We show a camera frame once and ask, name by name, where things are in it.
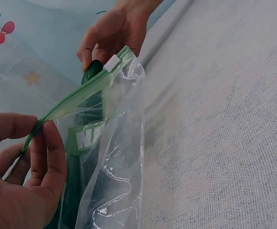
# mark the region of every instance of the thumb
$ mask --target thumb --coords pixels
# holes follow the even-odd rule
[[[77,57],[82,63],[82,69],[84,72],[88,69],[92,62],[92,51],[97,43],[97,29],[95,26],[91,26],[86,30],[85,35],[77,51]]]

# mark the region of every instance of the clear plastic bag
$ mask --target clear plastic bag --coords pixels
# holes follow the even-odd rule
[[[68,177],[47,228],[137,229],[144,152],[143,67],[128,47],[39,120],[54,120]]]

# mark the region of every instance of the white mesh fabric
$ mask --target white mesh fabric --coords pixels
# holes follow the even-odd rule
[[[196,0],[146,76],[141,227],[277,229],[277,0]]]

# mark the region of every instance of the green zip seal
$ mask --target green zip seal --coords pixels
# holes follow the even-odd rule
[[[112,73],[109,73],[106,69],[102,70],[97,76],[95,76],[87,83],[77,88],[75,91],[73,91],[64,99],[62,99],[60,102],[58,102],[41,119],[39,119],[37,124],[33,128],[32,132],[27,136],[22,149],[22,153],[28,149],[31,140],[46,121],[58,119],[68,115],[68,113],[76,109],[79,106],[79,104],[84,102],[87,98],[91,97],[95,93],[99,92],[101,88],[103,88],[105,85],[108,85],[111,82],[112,77],[114,77],[114,71],[117,69],[117,67],[127,62],[128,59],[123,60],[123,58],[129,52],[131,52],[131,49],[125,46],[117,54],[118,58],[120,58],[122,61],[115,66]]]

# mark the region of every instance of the wrist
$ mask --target wrist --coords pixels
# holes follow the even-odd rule
[[[115,8],[131,12],[147,19],[163,0],[117,0]]]

